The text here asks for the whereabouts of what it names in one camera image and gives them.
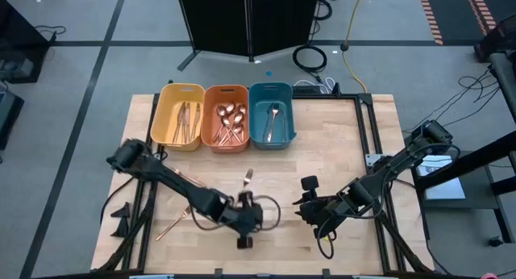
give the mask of blue bin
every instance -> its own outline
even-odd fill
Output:
[[[292,86],[284,82],[255,84],[249,89],[249,134],[260,150],[282,150],[296,137],[293,129]],[[273,123],[272,108],[279,111]],[[267,136],[273,129],[270,142]]]

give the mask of yellow cable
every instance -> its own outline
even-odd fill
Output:
[[[352,32],[352,25],[353,25],[353,19],[355,19],[355,13],[356,13],[356,8],[358,8],[358,5],[360,4],[360,0],[356,0],[356,4],[355,4],[355,8],[353,9],[353,13],[352,13],[352,17],[351,19],[349,20],[349,27],[347,28],[347,34],[346,34],[346,39],[344,41],[344,47],[347,47],[347,40],[349,39],[349,35],[351,34]],[[347,64],[346,62],[346,57],[344,56],[344,51],[342,51],[342,59],[344,60],[344,64],[346,65],[347,67],[347,70],[349,71],[349,73],[353,76],[353,78],[355,79],[356,82],[358,82],[360,85],[362,85],[362,89],[364,89],[364,92],[367,93],[368,92],[368,88],[365,86],[365,84],[356,76],[356,74],[353,72],[352,68]]]

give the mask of yellow bin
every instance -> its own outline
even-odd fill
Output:
[[[200,85],[172,83],[161,90],[152,123],[154,142],[176,151],[193,151],[201,143],[204,89]]]

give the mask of floor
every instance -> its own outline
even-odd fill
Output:
[[[293,64],[293,49],[260,56],[258,64],[201,52],[179,72],[177,66],[191,53],[188,47],[108,46],[111,40],[187,40],[177,0],[8,1],[33,25],[66,26],[59,41],[105,42],[51,48],[37,83],[11,86],[25,106],[6,150],[0,153],[4,160],[0,214],[6,219],[0,225],[0,273],[5,278],[20,277],[22,271],[25,276],[44,277],[89,270],[98,216],[112,175],[105,158],[120,142],[132,94],[159,92],[169,79],[208,87],[264,81],[293,84],[308,78]],[[332,2],[334,15],[321,22],[314,38],[341,40],[355,1]],[[459,92],[460,77],[478,77],[485,71],[485,65],[474,61],[471,47],[432,44],[419,0],[362,0],[351,39],[384,44],[351,47],[347,58],[371,93],[394,95],[403,128],[411,128]],[[388,42],[399,40],[430,42],[407,46]],[[340,82],[345,93],[360,92],[341,55],[334,53],[338,46],[320,48],[328,56],[323,76]],[[316,64],[318,58],[310,52],[300,55],[307,64]],[[452,121],[478,109],[480,105],[472,103],[477,94],[465,94],[439,121]],[[474,150],[514,131],[515,126],[498,93],[481,112],[447,129],[457,146]],[[62,162],[64,156],[70,157],[69,163]],[[493,171],[497,179],[512,175],[509,169]],[[59,192],[46,233],[36,231],[47,200]],[[516,228],[516,197],[502,199]],[[427,220],[430,247],[448,271],[480,276],[516,268],[511,256],[516,246],[485,244],[499,233],[490,212],[429,210]],[[36,232],[44,235],[39,255],[36,252],[38,256],[32,258],[33,270],[23,269]]]

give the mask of wooden table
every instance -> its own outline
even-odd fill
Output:
[[[133,96],[122,140],[145,140],[152,98],[152,95]],[[404,143],[393,96],[373,95],[373,101],[383,151],[394,154],[404,147]],[[318,194],[331,195],[353,178],[365,174],[354,102],[294,100],[293,108],[298,136],[286,150],[266,152],[251,146],[240,154],[214,154],[202,145],[195,152],[169,151],[169,158],[164,162],[232,195],[240,190],[247,169],[253,168],[255,172],[248,188],[255,195],[267,194],[279,202],[282,211],[280,226],[272,231],[253,234],[254,248],[238,250],[236,232],[225,227],[217,231],[202,231],[196,228],[190,216],[156,242],[157,235],[187,206],[183,197],[159,184],[146,273],[199,274],[213,273],[214,269],[222,268],[225,274],[321,274],[321,269],[330,269],[332,274],[382,274],[372,220],[344,221],[337,229],[335,257],[327,260],[319,253],[312,228],[294,214],[297,207],[292,206],[292,202],[302,195],[300,180],[303,177],[317,175],[320,184]],[[368,140],[372,141],[368,119],[364,120]],[[374,152],[372,142],[369,147]],[[127,175],[115,173],[110,191],[117,189],[127,178]],[[412,181],[409,172],[404,172],[400,178]],[[92,268],[105,263],[120,244],[122,239],[110,236],[119,219],[113,219],[109,214],[124,202],[133,201],[135,187],[135,182],[130,184],[106,208]],[[414,190],[394,184],[392,196],[400,233],[422,262],[433,268]],[[276,211],[272,203],[260,203],[265,208],[267,225],[276,218]],[[392,241],[386,231],[385,236],[391,269],[396,269]],[[140,242],[139,235],[135,240],[131,267],[136,266]],[[328,247],[327,242],[323,241],[322,245]]]

